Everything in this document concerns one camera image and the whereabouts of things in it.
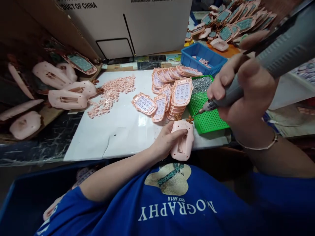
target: green plastic tray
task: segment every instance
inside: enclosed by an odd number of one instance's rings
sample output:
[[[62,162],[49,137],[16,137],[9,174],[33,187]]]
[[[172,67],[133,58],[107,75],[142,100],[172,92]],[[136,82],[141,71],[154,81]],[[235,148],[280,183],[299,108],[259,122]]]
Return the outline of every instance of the green plastic tray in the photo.
[[[212,81],[211,75],[205,75],[200,77],[192,78],[193,80],[209,76]],[[188,104],[188,110],[191,116],[196,114],[208,100],[207,93],[195,93],[191,95],[190,103]],[[198,134],[208,133],[220,129],[229,128],[228,124],[219,117],[218,110],[205,111],[202,114],[194,117],[194,124]]]

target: person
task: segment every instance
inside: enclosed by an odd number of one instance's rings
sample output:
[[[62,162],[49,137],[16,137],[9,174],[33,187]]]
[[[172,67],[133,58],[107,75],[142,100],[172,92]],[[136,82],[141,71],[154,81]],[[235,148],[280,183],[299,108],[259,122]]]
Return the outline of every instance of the person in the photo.
[[[265,37],[257,32],[240,47]],[[69,191],[35,235],[315,235],[315,164],[261,119],[276,82],[255,58],[233,56],[215,76],[208,97],[221,99],[238,72],[244,97],[219,115],[245,147],[258,173],[250,173],[249,205],[208,173],[186,162],[164,164],[186,129],[169,122],[142,152],[105,166]]]

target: blue t-shirt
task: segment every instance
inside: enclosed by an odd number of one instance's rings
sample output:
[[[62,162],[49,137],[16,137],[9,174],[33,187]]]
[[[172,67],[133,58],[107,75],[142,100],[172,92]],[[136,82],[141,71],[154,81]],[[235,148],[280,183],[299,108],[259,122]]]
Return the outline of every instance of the blue t-shirt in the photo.
[[[134,177],[108,202],[90,201],[76,187],[35,235],[315,235],[315,179],[251,173],[250,180],[251,205],[178,163]]]

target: blue plastic bin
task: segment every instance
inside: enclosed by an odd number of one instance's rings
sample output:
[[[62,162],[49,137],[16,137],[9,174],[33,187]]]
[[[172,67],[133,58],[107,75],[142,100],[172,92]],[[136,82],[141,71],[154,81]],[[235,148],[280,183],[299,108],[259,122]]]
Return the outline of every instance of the blue plastic bin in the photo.
[[[211,69],[199,62],[201,58],[209,61],[208,65]],[[204,75],[211,75],[214,78],[222,66],[227,62],[227,59],[201,43],[195,43],[181,50],[180,62],[184,66],[197,69]]]
[[[19,176],[0,212],[0,235],[34,235],[44,211],[76,182],[76,172],[107,160],[84,161]]]

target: white work surface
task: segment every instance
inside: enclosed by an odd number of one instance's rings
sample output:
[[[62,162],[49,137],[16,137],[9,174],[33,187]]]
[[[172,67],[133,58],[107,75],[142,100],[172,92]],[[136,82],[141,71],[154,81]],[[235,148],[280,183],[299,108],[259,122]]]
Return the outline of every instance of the white work surface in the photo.
[[[156,96],[151,91],[153,70],[104,72],[97,86],[119,77],[135,75],[134,92],[120,93],[119,101],[115,102],[110,113],[91,119],[87,108],[73,136],[64,161],[82,161],[104,158],[117,158],[134,155],[148,148],[158,136],[166,122],[153,123],[147,116],[135,109],[131,104],[133,97],[142,92],[152,99]],[[99,101],[100,96],[93,98]],[[189,115],[188,109],[183,119]],[[193,150],[219,147],[228,144],[224,130],[198,135],[194,129]]]

